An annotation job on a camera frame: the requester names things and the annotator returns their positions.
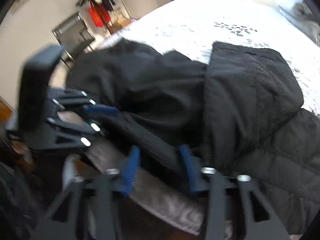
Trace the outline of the black quilted pants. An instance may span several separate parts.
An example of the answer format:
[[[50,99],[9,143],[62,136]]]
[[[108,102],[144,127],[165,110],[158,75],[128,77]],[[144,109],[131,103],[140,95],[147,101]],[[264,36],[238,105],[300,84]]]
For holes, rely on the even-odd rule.
[[[259,181],[289,234],[319,213],[319,117],[279,52],[216,42],[205,64],[123,39],[78,58],[66,86],[116,108],[99,118],[107,140],[137,145],[170,186],[183,181],[185,144],[204,166]]]

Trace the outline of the black metal chair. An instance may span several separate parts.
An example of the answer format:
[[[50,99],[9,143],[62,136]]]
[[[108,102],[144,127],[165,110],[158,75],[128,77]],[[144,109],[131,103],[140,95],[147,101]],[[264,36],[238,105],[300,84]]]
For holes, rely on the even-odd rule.
[[[57,25],[52,33],[58,43],[64,47],[64,55],[60,59],[68,69],[71,68],[70,63],[80,55],[94,50],[92,44],[95,42],[95,37],[79,11]]]

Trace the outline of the wooden coat rack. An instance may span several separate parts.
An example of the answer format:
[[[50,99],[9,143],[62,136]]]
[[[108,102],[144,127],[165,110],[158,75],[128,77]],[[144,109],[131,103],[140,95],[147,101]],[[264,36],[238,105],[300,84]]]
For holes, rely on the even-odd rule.
[[[76,2],[75,6],[76,7],[83,7],[84,5],[89,4],[88,8],[90,8],[91,3],[93,3],[94,5],[98,5],[98,4],[102,4],[102,1],[101,0],[78,0]],[[104,31],[108,31],[110,34],[114,34],[116,32],[113,27],[112,20],[110,20],[109,23],[107,23],[105,26],[103,26],[101,28],[104,29]]]

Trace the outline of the cardboard boxes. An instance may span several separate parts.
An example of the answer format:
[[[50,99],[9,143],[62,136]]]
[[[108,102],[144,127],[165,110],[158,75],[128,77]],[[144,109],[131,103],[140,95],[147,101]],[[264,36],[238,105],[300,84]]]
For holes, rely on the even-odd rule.
[[[113,27],[115,27],[117,30],[120,30],[125,28],[131,23],[132,23],[132,20],[130,18],[119,18],[113,23]]]

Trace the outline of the red bag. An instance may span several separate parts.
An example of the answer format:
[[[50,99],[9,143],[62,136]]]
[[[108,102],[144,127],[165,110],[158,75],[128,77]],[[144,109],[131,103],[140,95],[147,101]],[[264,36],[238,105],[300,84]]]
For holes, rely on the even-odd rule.
[[[111,16],[102,4],[94,5],[91,3],[87,10],[96,27],[103,27],[111,20]]]

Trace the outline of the white patterned quilted mattress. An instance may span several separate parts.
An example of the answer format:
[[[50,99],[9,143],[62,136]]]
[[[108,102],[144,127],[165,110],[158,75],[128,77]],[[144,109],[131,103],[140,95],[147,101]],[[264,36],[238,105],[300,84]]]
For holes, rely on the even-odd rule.
[[[278,5],[269,0],[175,0],[133,22],[118,34],[113,45],[103,49],[123,39],[151,46],[160,54],[177,51],[205,64],[209,63],[216,42],[275,50],[287,62],[302,90],[303,108],[319,117],[319,46],[292,25],[280,13]],[[137,146],[132,145],[122,153],[107,140],[106,134],[105,138],[101,148],[89,152],[90,160],[99,170],[109,167],[112,157],[125,156]],[[152,175],[142,166],[140,150],[140,166],[129,199],[161,221],[200,235],[207,198],[193,197],[185,190],[187,180],[179,147],[183,181],[172,187]],[[223,175],[235,178],[248,174]],[[251,178],[264,195],[259,181]],[[298,236],[306,235],[317,226],[318,217],[319,213],[307,231]]]

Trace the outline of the grey folded comforter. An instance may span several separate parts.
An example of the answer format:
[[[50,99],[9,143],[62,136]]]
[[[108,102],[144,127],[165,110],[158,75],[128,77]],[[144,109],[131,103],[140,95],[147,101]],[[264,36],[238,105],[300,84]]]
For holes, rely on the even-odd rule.
[[[275,0],[280,13],[319,46],[319,24],[303,0]]]

